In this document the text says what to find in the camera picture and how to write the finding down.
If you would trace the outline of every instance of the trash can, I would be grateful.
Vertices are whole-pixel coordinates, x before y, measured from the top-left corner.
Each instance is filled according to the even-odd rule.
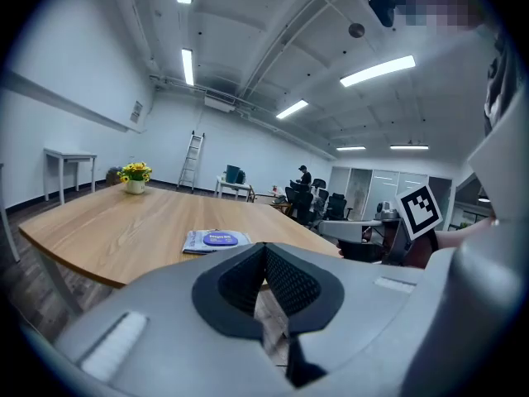
[[[235,181],[237,181],[239,170],[241,170],[241,168],[238,168],[237,166],[228,165],[226,167],[226,182],[234,184]]]

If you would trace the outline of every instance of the air vent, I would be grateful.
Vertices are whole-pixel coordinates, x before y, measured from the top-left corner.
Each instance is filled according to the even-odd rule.
[[[142,104],[140,102],[136,102],[136,104],[134,105],[134,110],[131,113],[131,121],[133,121],[134,123],[138,123],[138,121],[140,120],[142,108]]]
[[[207,91],[204,95],[204,104],[210,108],[215,108],[222,112],[232,112],[235,109],[235,99],[225,94]]]

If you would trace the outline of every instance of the table leg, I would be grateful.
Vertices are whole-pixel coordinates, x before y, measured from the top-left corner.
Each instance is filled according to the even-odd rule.
[[[96,158],[92,158],[92,192],[96,192]]]
[[[64,159],[59,158],[59,200],[64,204]]]
[[[44,154],[44,164],[42,166],[42,179],[43,179],[43,185],[44,185],[44,200],[47,202],[50,200],[50,196],[48,195],[48,155]]]
[[[68,285],[64,282],[55,262],[41,254],[39,251],[37,252],[37,259],[39,260],[42,270],[50,282],[51,287],[57,295],[59,295],[59,298],[62,300],[70,314],[77,318],[83,313],[83,310],[81,309],[81,306],[79,306],[79,303],[77,303],[74,295],[70,293]]]
[[[15,258],[15,261],[20,261],[20,256],[18,255],[17,246],[13,240],[13,235],[11,234],[11,228],[9,227],[9,222],[7,221],[6,206],[3,202],[3,189],[2,189],[2,168],[0,168],[0,214],[2,215],[3,229],[6,232],[7,243],[11,248],[11,253]]]
[[[79,191],[79,162],[75,164],[75,191]]]

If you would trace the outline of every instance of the potted plant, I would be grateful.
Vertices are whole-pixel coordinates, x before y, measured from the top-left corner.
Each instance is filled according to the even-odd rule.
[[[126,183],[126,191],[130,194],[142,194],[145,191],[145,183],[149,182],[152,169],[145,164],[130,163],[118,173],[120,180]]]

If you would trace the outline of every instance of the sticker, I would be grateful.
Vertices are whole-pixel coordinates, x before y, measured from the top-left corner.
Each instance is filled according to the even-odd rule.
[[[428,184],[404,191],[396,199],[398,213],[404,219],[407,233],[412,240],[443,222],[439,206]]]

